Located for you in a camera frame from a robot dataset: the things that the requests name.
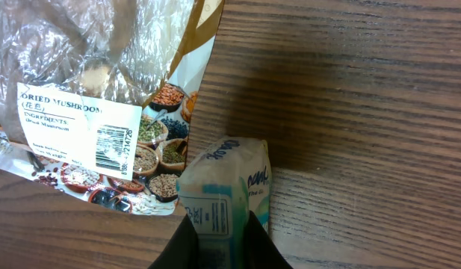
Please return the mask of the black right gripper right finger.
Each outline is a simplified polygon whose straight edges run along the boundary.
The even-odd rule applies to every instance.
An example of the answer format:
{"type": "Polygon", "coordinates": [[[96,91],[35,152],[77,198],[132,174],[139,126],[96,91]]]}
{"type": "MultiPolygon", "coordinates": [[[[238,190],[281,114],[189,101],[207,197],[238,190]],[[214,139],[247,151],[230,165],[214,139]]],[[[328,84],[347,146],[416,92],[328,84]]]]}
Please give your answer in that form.
{"type": "Polygon", "coordinates": [[[245,269],[293,269],[252,211],[244,229],[244,265],[245,269]]]}

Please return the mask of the small printed snack bag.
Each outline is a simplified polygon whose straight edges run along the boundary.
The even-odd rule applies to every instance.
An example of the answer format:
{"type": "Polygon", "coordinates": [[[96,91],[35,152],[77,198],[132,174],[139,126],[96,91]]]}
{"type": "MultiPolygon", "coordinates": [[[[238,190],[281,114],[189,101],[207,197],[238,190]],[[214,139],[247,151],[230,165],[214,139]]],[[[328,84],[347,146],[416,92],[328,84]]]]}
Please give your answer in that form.
{"type": "Polygon", "coordinates": [[[214,39],[183,57],[157,102],[143,110],[132,180],[115,179],[46,156],[37,172],[23,149],[4,141],[0,131],[0,170],[64,192],[78,200],[140,215],[169,215],[178,204],[176,178],[184,170],[185,155],[178,146],[188,140],[198,90],[214,39]]]}

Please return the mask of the green Kleenex tissue pack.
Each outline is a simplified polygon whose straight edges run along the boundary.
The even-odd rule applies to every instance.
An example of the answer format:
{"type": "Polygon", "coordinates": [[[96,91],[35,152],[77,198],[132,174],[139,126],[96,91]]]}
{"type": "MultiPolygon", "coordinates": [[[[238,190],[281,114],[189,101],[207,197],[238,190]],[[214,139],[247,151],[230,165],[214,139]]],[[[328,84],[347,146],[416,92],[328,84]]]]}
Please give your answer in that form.
{"type": "Polygon", "coordinates": [[[201,152],[176,189],[198,236],[200,268],[243,268],[249,214],[267,229],[272,172],[266,140],[223,137],[201,152]]]}

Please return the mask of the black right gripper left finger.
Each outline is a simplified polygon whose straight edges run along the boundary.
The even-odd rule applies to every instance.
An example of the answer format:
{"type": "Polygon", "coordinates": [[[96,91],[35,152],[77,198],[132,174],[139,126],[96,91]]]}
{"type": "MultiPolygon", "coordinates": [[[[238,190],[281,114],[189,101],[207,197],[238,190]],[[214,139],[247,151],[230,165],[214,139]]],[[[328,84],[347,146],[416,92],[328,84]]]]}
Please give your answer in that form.
{"type": "Polygon", "coordinates": [[[189,216],[186,215],[149,269],[197,269],[198,258],[197,233],[189,216]]]}

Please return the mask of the brown cookie pouch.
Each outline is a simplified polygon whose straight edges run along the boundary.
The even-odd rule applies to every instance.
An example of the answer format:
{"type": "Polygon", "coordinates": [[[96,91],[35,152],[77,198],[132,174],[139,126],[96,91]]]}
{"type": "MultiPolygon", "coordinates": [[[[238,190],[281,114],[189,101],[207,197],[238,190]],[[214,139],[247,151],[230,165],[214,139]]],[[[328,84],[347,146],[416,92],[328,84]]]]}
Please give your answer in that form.
{"type": "Polygon", "coordinates": [[[17,86],[144,107],[216,33],[221,1],[0,0],[0,128],[26,145],[17,86]]]}

